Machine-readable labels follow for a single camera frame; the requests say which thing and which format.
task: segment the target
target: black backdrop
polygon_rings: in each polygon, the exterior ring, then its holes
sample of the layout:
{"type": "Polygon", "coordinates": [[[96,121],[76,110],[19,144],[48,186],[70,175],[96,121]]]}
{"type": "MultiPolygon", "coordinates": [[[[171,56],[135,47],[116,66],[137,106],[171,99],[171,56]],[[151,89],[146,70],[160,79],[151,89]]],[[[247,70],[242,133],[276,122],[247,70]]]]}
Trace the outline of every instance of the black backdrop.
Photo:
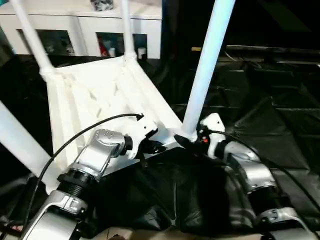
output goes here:
{"type": "MultiPolygon", "coordinates": [[[[51,57],[55,66],[97,59],[51,57]]],[[[160,60],[141,61],[140,65],[183,119],[196,65],[160,60]]],[[[31,56],[16,56],[0,69],[0,97],[51,154],[46,85],[38,72],[31,56]]],[[[220,62],[202,116],[219,113],[227,132],[286,167],[320,204],[319,77],[317,66],[220,62]]],[[[0,220],[20,221],[28,199],[25,194],[30,194],[26,186],[30,174],[4,147],[0,158],[0,220]]],[[[290,179],[272,171],[297,211],[320,230],[320,213],[290,179]]],[[[175,227],[214,236],[246,233],[252,227],[251,207],[229,174],[182,148],[150,159],[147,168],[136,164],[105,177],[97,195],[97,211],[90,218],[95,233],[113,225],[152,230],[175,227]]],[[[45,197],[42,189],[38,206],[45,197]]]]}

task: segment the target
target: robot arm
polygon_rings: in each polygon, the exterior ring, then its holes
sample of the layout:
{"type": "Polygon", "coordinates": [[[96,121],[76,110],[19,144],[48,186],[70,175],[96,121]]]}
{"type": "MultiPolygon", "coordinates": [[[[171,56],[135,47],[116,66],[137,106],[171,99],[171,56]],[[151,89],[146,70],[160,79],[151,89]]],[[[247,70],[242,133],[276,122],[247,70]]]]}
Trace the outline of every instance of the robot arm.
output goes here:
{"type": "Polygon", "coordinates": [[[126,154],[136,157],[143,139],[157,131],[156,124],[143,117],[128,135],[107,129],[96,130],[66,173],[58,177],[60,184],[46,199],[22,240],[78,240],[79,223],[85,218],[88,206],[94,201],[94,191],[111,158],[126,154]]]}
{"type": "MultiPolygon", "coordinates": [[[[212,119],[213,116],[209,116],[201,122],[201,139],[206,139],[204,135],[212,127],[212,119]]],[[[247,194],[256,215],[255,225],[264,235],[262,240],[318,239],[298,216],[290,199],[282,194],[269,168],[252,150],[214,133],[207,134],[207,138],[208,156],[220,158],[229,165],[247,194]]]]}

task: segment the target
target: metal tube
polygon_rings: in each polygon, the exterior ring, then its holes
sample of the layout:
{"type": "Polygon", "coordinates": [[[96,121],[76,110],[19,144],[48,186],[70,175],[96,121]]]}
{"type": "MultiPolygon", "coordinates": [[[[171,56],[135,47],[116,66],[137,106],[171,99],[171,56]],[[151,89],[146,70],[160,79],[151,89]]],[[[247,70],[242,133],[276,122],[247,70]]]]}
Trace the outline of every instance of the metal tube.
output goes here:
{"type": "Polygon", "coordinates": [[[131,18],[128,0],[121,0],[123,38],[124,38],[124,57],[125,59],[136,58],[137,54],[134,47],[134,38],[131,31],[131,18]]]}
{"type": "Polygon", "coordinates": [[[23,5],[23,1],[10,0],[10,2],[12,3],[16,16],[21,22],[23,33],[40,67],[40,72],[53,72],[55,68],[52,66],[36,30],[30,23],[25,7],[23,5]]]}
{"type": "MultiPolygon", "coordinates": [[[[34,175],[39,177],[50,156],[0,101],[0,142],[34,175]]],[[[57,188],[61,170],[53,162],[42,181],[47,191],[57,188]]]]}
{"type": "Polygon", "coordinates": [[[196,131],[235,1],[215,0],[214,2],[188,106],[183,119],[182,131],[188,136],[193,135],[196,131]]]}

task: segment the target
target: shelf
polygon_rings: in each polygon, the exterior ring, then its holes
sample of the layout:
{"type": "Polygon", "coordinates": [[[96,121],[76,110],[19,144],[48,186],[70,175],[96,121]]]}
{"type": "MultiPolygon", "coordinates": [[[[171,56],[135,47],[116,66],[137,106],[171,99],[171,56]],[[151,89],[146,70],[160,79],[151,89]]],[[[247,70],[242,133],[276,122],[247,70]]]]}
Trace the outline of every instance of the shelf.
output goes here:
{"type": "MultiPolygon", "coordinates": [[[[121,18],[121,1],[114,0],[114,9],[95,11],[90,0],[23,0],[29,15],[58,15],[96,18],[121,18]]],[[[132,19],[162,20],[162,0],[130,0],[132,19]]],[[[0,6],[0,15],[14,15],[10,2],[0,6]]]]}

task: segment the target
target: black cable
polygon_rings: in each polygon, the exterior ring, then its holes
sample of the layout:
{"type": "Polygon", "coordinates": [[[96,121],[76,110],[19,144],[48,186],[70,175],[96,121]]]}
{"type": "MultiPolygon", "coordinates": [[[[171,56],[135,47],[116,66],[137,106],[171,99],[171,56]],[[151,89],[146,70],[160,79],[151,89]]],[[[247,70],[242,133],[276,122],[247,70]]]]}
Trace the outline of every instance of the black cable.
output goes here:
{"type": "MultiPolygon", "coordinates": [[[[229,137],[231,138],[232,140],[238,142],[238,143],[241,143],[242,145],[244,145],[245,147],[247,147],[248,149],[250,149],[254,154],[257,155],[257,157],[261,160],[262,163],[266,164],[268,167],[271,167],[271,168],[275,168],[275,169],[278,169],[279,171],[283,172],[284,174],[286,174],[298,187],[299,189],[305,194],[305,196],[310,200],[310,202],[312,203],[312,205],[320,212],[320,206],[319,204],[317,203],[317,201],[310,195],[310,193],[305,189],[304,186],[301,185],[300,182],[298,182],[298,180],[290,173],[288,172],[284,167],[278,165],[277,163],[273,162],[273,161],[270,161],[269,159],[267,158],[262,158],[259,153],[254,149],[252,148],[249,144],[247,144],[246,142],[244,142],[243,140],[241,140],[240,138],[236,137],[236,136],[233,136],[232,134],[230,133],[226,133],[224,131],[216,131],[216,130],[209,130],[209,132],[211,134],[221,134],[221,135],[224,135],[226,137],[229,137]]],[[[320,236],[316,233],[316,231],[313,231],[313,234],[315,234],[315,236],[317,237],[317,239],[320,239],[320,236]]]]}
{"type": "Polygon", "coordinates": [[[106,123],[108,121],[111,121],[113,119],[118,119],[118,118],[122,118],[122,117],[137,117],[137,119],[139,120],[140,118],[142,118],[143,116],[140,115],[140,114],[136,114],[136,113],[126,113],[126,114],[120,114],[120,115],[116,115],[116,116],[112,116],[112,117],[109,117],[107,119],[104,119],[104,120],[101,120],[101,121],[98,121],[97,123],[83,129],[82,131],[78,132],[76,135],[74,135],[73,137],[71,137],[68,141],[66,141],[53,155],[52,157],[48,160],[48,162],[44,165],[40,175],[39,175],[39,178],[36,182],[36,185],[34,187],[34,190],[33,190],[33,193],[32,193],[32,196],[30,198],[30,202],[29,202],[29,205],[28,205],[28,208],[26,210],[26,214],[25,214],[25,218],[24,218],[24,222],[23,222],[23,229],[22,231],[27,227],[27,224],[28,224],[28,220],[29,220],[29,215],[30,215],[30,212],[31,212],[31,209],[32,209],[32,205],[33,205],[33,202],[35,200],[35,196],[36,196],[36,192],[37,192],[37,189],[38,187],[40,186],[40,183],[41,183],[41,180],[42,178],[44,177],[48,167],[50,166],[50,164],[54,161],[54,159],[57,157],[57,155],[59,153],[62,152],[63,149],[66,148],[66,146],[68,146],[73,140],[75,140],[77,137],[79,137],[80,135],[84,134],[85,132],[103,124],[103,123],[106,123]]]}

